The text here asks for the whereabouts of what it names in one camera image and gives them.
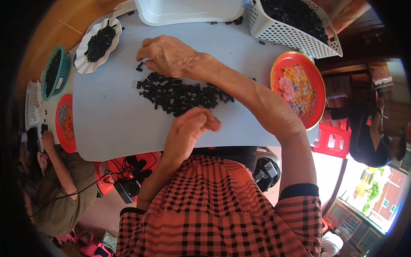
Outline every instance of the light blue table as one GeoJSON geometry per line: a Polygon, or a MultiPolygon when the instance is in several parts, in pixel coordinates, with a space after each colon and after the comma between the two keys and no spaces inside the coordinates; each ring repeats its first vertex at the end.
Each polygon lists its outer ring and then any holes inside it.
{"type": "MultiPolygon", "coordinates": [[[[200,22],[159,27],[145,25],[137,13],[123,15],[119,20],[125,30],[107,62],[93,73],[75,73],[74,132],[77,151],[87,161],[163,150],[174,117],[161,108],[155,110],[135,88],[135,83],[151,72],[145,66],[143,72],[136,71],[135,56],[145,38],[162,34],[177,37],[265,86],[269,86],[270,69],[276,57],[291,50],[269,42],[259,44],[249,34],[247,19],[242,25],[200,22]]],[[[183,83],[196,81],[183,79],[183,83]]],[[[212,111],[222,122],[221,130],[205,132],[196,147],[279,146],[277,139],[238,101],[220,103],[212,111]]],[[[307,131],[310,143],[317,134],[318,126],[307,131]]]]}

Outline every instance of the red checkered shirt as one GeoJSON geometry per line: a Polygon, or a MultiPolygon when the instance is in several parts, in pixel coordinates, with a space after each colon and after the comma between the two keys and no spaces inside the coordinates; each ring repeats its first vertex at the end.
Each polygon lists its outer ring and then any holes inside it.
{"type": "Polygon", "coordinates": [[[314,187],[313,195],[280,196],[273,207],[244,165],[191,156],[147,212],[122,210],[116,255],[319,256],[314,187]]]}

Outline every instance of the pink flower print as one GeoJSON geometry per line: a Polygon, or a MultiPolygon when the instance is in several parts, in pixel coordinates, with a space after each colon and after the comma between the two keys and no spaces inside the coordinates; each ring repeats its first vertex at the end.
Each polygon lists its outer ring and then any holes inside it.
{"type": "Polygon", "coordinates": [[[300,80],[300,77],[301,77],[300,68],[298,66],[294,66],[294,71],[297,73],[298,80],[300,80]]]}
{"type": "Polygon", "coordinates": [[[280,78],[279,83],[281,90],[284,91],[284,98],[286,101],[289,101],[296,96],[293,81],[289,77],[280,78]]]}

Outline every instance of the white plastic basket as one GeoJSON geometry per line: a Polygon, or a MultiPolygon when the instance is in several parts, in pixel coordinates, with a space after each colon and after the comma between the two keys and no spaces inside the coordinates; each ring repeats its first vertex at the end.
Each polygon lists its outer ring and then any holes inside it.
{"type": "Polygon", "coordinates": [[[134,1],[141,21],[150,26],[199,21],[233,21],[244,12],[243,0],[134,1]]]}
{"type": "Polygon", "coordinates": [[[330,27],[334,37],[333,41],[328,39],[328,45],[295,27],[272,19],[264,12],[260,0],[255,0],[255,3],[251,0],[248,4],[248,23],[251,36],[300,50],[316,59],[330,56],[342,57],[337,34],[327,14],[310,0],[301,1],[308,4],[317,13],[324,28],[330,27]]]}
{"type": "Polygon", "coordinates": [[[25,128],[26,131],[36,126],[40,121],[40,104],[42,102],[41,84],[37,82],[30,82],[26,90],[25,99],[25,128]]]}

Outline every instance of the wooden floor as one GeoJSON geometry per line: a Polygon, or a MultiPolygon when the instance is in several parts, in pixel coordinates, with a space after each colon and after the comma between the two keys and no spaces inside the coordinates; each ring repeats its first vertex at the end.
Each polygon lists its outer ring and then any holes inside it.
{"type": "Polygon", "coordinates": [[[65,51],[78,44],[88,26],[125,0],[57,0],[35,30],[18,71],[16,95],[24,96],[28,83],[40,79],[53,49],[65,51]]]}

